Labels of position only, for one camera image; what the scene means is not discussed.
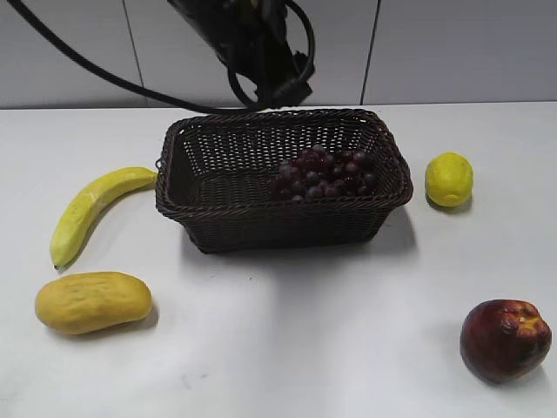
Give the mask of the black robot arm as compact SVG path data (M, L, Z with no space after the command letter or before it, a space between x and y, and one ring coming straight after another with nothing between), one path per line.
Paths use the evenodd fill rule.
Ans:
M176 0L170 5L212 48L247 109L293 107L312 94L315 36L295 2ZM292 51L287 42L288 10L304 27L306 53Z

